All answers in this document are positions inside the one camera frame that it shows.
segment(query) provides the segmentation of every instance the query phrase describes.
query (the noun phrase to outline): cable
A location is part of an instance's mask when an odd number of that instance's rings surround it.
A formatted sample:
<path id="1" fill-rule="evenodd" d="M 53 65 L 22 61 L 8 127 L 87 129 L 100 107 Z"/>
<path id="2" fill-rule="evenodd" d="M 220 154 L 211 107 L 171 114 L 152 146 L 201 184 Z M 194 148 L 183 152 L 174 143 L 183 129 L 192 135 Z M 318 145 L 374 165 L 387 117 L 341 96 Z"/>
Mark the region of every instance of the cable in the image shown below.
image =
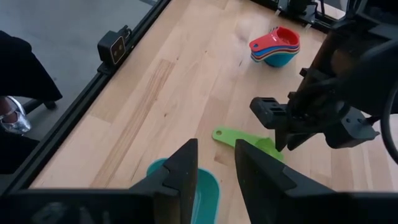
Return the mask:
<path id="1" fill-rule="evenodd" d="M 310 6 L 315 6 L 315 12 L 313 12 L 315 15 L 318 14 L 318 3 L 317 2 L 311 2 L 309 4 Z"/>
<path id="2" fill-rule="evenodd" d="M 339 110 L 338 114 L 333 118 L 333 119 L 328 119 L 325 122 L 315 126 L 315 127 L 306 127 L 306 126 L 299 126 L 297 124 L 297 121 L 294 120 L 292 116 L 292 109 L 294 105 L 296 104 L 297 101 L 301 100 L 302 98 L 305 98 L 306 95 L 311 94 L 311 93 L 316 93 L 318 91 L 329 91 L 332 90 L 337 83 L 336 78 L 332 78 L 329 80 L 317 82 L 315 84 L 311 84 L 302 90 L 298 91 L 295 93 L 292 99 L 289 100 L 286 106 L 286 117 L 287 117 L 287 122 L 291 127 L 297 129 L 297 131 L 301 132 L 307 132 L 307 133 L 318 133 L 322 132 L 325 128 L 331 126 L 332 124 L 335 124 L 339 122 L 342 118 L 344 118 L 347 113 L 349 112 L 350 106 L 346 103 L 344 103 L 343 107 Z"/>
<path id="3" fill-rule="evenodd" d="M 324 3 L 324 0 L 321 0 L 321 12 L 322 12 L 322 16 L 325 16 L 325 3 Z"/>
<path id="4" fill-rule="evenodd" d="M 384 105 L 380 119 L 381 137 L 383 139 L 384 146 L 386 147 L 388 154 L 390 154 L 391 158 L 394 160 L 396 164 L 398 164 L 398 151 L 391 136 L 390 113 L 392 105 L 394 104 L 394 98 L 396 97 L 397 91 L 398 91 L 398 79 L 393 84 L 387 96 L 386 104 Z"/>

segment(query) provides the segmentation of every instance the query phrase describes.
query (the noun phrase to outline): floor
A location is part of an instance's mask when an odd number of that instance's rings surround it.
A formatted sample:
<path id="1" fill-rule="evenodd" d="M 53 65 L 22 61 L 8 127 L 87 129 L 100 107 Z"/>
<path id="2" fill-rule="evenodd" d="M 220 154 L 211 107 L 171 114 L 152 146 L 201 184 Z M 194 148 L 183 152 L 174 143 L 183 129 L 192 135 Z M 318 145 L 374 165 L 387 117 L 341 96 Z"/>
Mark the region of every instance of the floor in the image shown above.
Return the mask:
<path id="1" fill-rule="evenodd" d="M 134 28 L 154 0 L 2 0 L 0 30 L 25 39 L 63 94 L 56 111 L 44 106 L 29 115 L 42 139 L 96 74 L 100 65 L 96 44 L 123 25 Z"/>

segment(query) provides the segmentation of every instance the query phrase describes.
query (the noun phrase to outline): shoe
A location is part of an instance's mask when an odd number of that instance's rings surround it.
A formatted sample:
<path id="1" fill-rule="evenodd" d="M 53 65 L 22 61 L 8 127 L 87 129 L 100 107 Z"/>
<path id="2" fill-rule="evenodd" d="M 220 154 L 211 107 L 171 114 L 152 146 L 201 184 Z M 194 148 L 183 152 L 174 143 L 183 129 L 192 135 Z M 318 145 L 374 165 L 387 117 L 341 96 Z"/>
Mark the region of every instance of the shoe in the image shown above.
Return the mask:
<path id="1" fill-rule="evenodd" d="M 0 116 L 0 125 L 4 128 L 4 130 L 8 133 L 12 134 L 25 134 L 32 128 L 29 120 L 26 118 L 26 113 L 23 106 L 13 97 L 7 96 L 16 106 L 16 110 L 11 110 L 5 115 Z M 9 116 L 12 113 L 17 114 L 17 121 L 14 123 L 5 123 L 3 118 Z"/>

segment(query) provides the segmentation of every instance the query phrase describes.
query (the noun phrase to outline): green measuring cup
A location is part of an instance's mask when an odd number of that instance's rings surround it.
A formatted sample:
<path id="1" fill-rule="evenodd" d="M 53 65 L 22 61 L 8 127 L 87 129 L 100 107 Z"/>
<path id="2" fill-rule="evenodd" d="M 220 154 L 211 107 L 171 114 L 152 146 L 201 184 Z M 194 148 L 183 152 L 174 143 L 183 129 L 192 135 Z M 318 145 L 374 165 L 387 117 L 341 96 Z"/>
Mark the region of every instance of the green measuring cup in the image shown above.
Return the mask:
<path id="1" fill-rule="evenodd" d="M 255 136 L 252 134 L 245 133 L 243 131 L 238 131 L 235 129 L 230 129 L 220 126 L 214 129 L 213 139 L 225 143 L 234 148 L 236 140 L 243 139 L 248 143 L 252 144 L 253 146 L 256 146 L 261 151 L 274 157 L 275 159 L 281 162 L 283 162 L 284 160 L 284 155 L 278 152 L 271 138 L 263 138 L 260 136 Z"/>

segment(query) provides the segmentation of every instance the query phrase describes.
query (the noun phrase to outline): wooden tabletop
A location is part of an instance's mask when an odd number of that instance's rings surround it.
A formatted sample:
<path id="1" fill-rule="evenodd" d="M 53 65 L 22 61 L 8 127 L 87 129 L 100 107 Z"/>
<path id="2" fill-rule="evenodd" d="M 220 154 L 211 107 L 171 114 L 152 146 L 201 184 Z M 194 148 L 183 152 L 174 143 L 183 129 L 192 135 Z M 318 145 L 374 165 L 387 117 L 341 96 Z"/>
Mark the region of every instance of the wooden tabletop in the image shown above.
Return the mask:
<path id="1" fill-rule="evenodd" d="M 272 136 L 251 100 L 287 102 L 325 38 L 274 13 L 249 0 L 172 0 L 31 187 L 128 188 L 154 160 L 198 138 L 199 166 L 221 185 L 218 223 L 249 223 L 234 149 L 212 140 L 212 131 L 223 125 Z M 250 58 L 249 42 L 274 26 L 301 36 L 300 53 L 284 68 Z M 335 190 L 398 189 L 398 168 L 380 137 L 334 150 L 318 134 L 284 155 L 293 169 Z"/>

